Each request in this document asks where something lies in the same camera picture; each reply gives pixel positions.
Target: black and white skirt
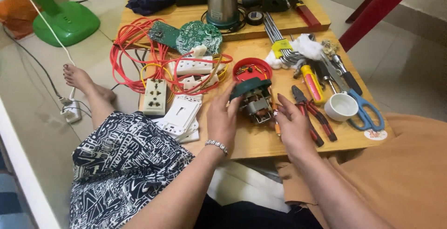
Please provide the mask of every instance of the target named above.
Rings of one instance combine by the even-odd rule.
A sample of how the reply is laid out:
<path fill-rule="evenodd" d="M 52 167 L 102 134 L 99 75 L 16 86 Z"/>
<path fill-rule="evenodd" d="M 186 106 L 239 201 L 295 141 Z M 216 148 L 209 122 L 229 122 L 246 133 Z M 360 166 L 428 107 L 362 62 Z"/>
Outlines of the black and white skirt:
<path fill-rule="evenodd" d="M 193 159 L 142 112 L 113 112 L 73 152 L 71 229 L 123 226 Z"/>

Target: red plastic chair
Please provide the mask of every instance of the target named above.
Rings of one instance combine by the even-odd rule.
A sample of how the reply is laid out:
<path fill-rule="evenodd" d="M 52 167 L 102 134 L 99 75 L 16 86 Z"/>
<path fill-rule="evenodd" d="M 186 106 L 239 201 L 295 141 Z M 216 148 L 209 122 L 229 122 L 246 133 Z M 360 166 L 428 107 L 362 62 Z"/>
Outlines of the red plastic chair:
<path fill-rule="evenodd" d="M 365 0 L 346 23 L 352 26 L 339 39 L 346 52 L 377 25 L 402 0 Z"/>

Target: pliers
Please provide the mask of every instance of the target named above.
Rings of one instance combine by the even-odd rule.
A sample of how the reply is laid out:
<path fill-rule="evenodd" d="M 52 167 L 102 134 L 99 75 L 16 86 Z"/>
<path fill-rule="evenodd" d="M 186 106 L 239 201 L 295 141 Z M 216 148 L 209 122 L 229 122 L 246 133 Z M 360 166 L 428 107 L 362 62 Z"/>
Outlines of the pliers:
<path fill-rule="evenodd" d="M 315 118 L 320 122 L 321 126 L 325 130 L 326 135 L 328 136 L 330 141 L 337 141 L 337 136 L 335 135 L 334 131 L 332 130 L 331 125 L 329 124 L 326 117 L 316 108 L 315 104 L 313 103 L 313 100 L 308 101 L 305 97 L 305 94 L 303 91 L 299 90 L 299 88 L 295 85 L 292 86 L 292 93 L 293 97 L 295 98 L 296 104 L 295 106 L 298 107 L 299 111 L 307 117 L 309 121 L 310 126 L 310 136 L 312 137 L 312 140 L 316 143 L 318 147 L 323 146 L 325 143 L 321 139 L 321 136 L 316 132 L 314 126 L 310 122 L 308 111 L 315 116 Z"/>

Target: bracelet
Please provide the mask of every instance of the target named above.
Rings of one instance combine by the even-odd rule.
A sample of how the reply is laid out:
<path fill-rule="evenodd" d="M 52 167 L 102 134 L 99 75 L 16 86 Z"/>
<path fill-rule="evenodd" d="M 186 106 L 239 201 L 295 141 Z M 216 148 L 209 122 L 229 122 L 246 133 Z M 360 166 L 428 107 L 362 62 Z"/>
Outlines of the bracelet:
<path fill-rule="evenodd" d="M 225 153 L 225 156 L 228 156 L 228 149 L 221 143 L 216 140 L 208 140 L 205 142 L 206 145 L 216 145 L 217 147 L 221 148 L 223 152 Z"/>

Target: foot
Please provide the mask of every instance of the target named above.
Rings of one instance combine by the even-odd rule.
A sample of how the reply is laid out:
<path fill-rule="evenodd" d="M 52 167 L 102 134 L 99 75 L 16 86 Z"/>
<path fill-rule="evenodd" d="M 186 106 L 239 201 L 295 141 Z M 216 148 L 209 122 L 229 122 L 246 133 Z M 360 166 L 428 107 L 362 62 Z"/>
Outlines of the foot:
<path fill-rule="evenodd" d="M 85 95 L 98 92 L 109 101 L 113 101 L 116 97 L 112 90 L 94 83 L 86 71 L 71 64 L 64 65 L 64 78 L 67 81 L 67 85 L 79 89 Z"/>

